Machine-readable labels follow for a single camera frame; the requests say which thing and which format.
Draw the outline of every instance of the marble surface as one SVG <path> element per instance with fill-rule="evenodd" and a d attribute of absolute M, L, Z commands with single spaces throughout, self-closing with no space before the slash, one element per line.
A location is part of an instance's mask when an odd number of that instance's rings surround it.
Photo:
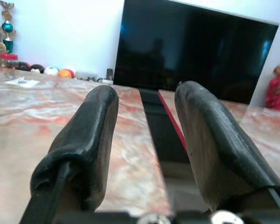
<path fill-rule="evenodd" d="M 5 84 L 25 76 L 32 88 Z M 17 224 L 30 199 L 29 182 L 50 144 L 99 84 L 0 68 L 0 224 Z M 159 161 L 137 89 L 119 95 L 108 184 L 99 211 L 170 213 Z"/>
<path fill-rule="evenodd" d="M 159 96 L 167 108 L 175 129 L 182 133 L 175 103 L 174 92 L 159 90 Z M 253 140 L 268 164 L 280 178 L 280 112 L 262 107 L 222 101 L 235 120 Z"/>

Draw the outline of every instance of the flat screen tv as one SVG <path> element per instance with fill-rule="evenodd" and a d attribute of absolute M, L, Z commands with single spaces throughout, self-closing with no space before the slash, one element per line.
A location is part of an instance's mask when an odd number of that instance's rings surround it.
<path fill-rule="evenodd" d="M 114 83 L 175 91 L 192 80 L 248 104 L 277 28 L 169 0 L 126 0 Z"/>

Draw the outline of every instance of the orange ball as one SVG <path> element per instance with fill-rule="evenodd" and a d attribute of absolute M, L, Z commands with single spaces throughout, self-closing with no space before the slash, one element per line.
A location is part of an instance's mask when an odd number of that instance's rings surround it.
<path fill-rule="evenodd" d="M 62 69 L 58 72 L 58 76 L 64 78 L 72 78 L 72 74 L 68 69 Z"/>

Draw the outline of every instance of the jar lid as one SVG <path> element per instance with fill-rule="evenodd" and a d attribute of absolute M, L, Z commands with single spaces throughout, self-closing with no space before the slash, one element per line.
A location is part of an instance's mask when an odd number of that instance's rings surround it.
<path fill-rule="evenodd" d="M 18 56 L 15 54 L 0 54 L 0 58 L 4 60 L 18 60 Z"/>

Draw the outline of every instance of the white paper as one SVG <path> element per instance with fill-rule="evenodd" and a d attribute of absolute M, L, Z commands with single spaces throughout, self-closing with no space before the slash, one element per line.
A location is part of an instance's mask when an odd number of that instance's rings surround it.
<path fill-rule="evenodd" d="M 27 80 L 25 79 L 25 77 L 20 77 L 14 80 L 10 80 L 5 82 L 6 84 L 10 84 L 10 85 L 17 85 L 20 87 L 24 87 L 24 88 L 31 88 L 32 86 L 35 86 L 36 84 L 39 83 L 39 81 L 36 80 Z"/>

